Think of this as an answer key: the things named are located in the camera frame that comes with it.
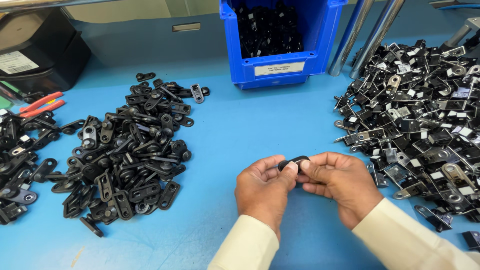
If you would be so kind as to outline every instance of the pile of metal parts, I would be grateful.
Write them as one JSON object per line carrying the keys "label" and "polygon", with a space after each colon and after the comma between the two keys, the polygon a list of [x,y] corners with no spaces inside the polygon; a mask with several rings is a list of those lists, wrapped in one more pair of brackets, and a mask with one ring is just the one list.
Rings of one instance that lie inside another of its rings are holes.
{"label": "pile of metal parts", "polygon": [[242,58],[303,51],[294,6],[278,1],[274,10],[262,6],[250,10],[241,3],[233,11],[237,14]]}
{"label": "pile of metal parts", "polygon": [[480,66],[463,46],[380,46],[335,109],[351,153],[370,156],[377,187],[389,178],[394,199],[422,196],[438,207],[416,210],[437,228],[452,215],[480,222]]}
{"label": "pile of metal parts", "polygon": [[[57,166],[55,159],[35,164],[35,151],[58,140],[61,128],[55,126],[53,113],[48,110],[24,118],[1,109],[0,117],[0,224],[6,225],[24,214],[26,205],[38,198],[28,190],[30,184],[45,182]],[[38,138],[25,134],[33,130],[39,130]]]}
{"label": "pile of metal parts", "polygon": [[[138,74],[137,80],[154,76]],[[72,150],[66,173],[50,178],[57,182],[52,192],[70,193],[63,216],[75,218],[89,208],[81,221],[99,237],[103,233],[97,222],[109,225],[136,213],[169,209],[180,189],[172,179],[185,171],[182,162],[192,156],[183,140],[172,140],[180,126],[193,125],[191,106],[182,98],[201,103],[210,90],[198,84],[185,89],[160,79],[153,84],[154,89],[148,82],[132,86],[127,105],[105,113],[104,121],[88,116],[71,123],[68,133],[81,128],[77,136],[82,145]]]}

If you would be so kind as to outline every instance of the cream sleeve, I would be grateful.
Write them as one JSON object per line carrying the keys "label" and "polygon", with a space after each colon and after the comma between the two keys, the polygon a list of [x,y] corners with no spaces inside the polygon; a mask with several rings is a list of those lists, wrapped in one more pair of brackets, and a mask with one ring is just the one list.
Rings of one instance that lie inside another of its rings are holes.
{"label": "cream sleeve", "polygon": [[278,238],[268,225],[241,215],[208,270],[267,270],[278,247]]}
{"label": "cream sleeve", "polygon": [[352,232],[389,270],[480,270],[478,257],[463,253],[386,198]]}

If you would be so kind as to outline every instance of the hand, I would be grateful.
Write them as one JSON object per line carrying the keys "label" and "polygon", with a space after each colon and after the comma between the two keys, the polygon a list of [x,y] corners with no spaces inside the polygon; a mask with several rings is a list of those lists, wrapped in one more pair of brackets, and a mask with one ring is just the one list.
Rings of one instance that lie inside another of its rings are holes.
{"label": "hand", "polygon": [[272,168],[282,155],[261,159],[237,176],[235,198],[239,215],[249,215],[267,224],[280,241],[280,223],[287,206],[287,193],[295,187],[298,166],[290,162],[280,172]]}
{"label": "hand", "polygon": [[303,174],[298,182],[310,193],[333,198],[338,203],[338,215],[349,229],[360,221],[383,199],[360,159],[334,152],[325,152],[303,160]]}

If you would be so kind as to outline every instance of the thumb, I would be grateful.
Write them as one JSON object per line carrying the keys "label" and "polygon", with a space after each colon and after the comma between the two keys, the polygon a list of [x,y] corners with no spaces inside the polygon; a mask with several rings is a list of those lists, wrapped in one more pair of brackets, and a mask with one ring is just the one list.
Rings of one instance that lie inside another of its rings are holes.
{"label": "thumb", "polygon": [[292,183],[295,183],[295,179],[297,178],[297,174],[299,172],[299,167],[293,161],[290,161],[280,172],[276,182],[282,182],[285,186],[290,189]]}
{"label": "thumb", "polygon": [[330,182],[330,176],[332,169],[327,169],[325,166],[318,166],[310,160],[302,160],[300,168],[303,174],[312,178],[313,180],[328,184]]}

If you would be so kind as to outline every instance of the black container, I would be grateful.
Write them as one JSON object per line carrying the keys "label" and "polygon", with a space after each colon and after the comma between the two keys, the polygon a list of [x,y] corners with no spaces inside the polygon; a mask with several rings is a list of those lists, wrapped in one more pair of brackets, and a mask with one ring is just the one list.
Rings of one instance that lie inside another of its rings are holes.
{"label": "black container", "polygon": [[75,33],[60,8],[3,16],[0,19],[0,75],[32,74],[51,68]]}
{"label": "black container", "polygon": [[0,76],[5,81],[23,93],[44,92],[46,94],[66,91],[72,88],[86,66],[90,55],[90,48],[77,32],[57,63],[50,69],[18,76]]}

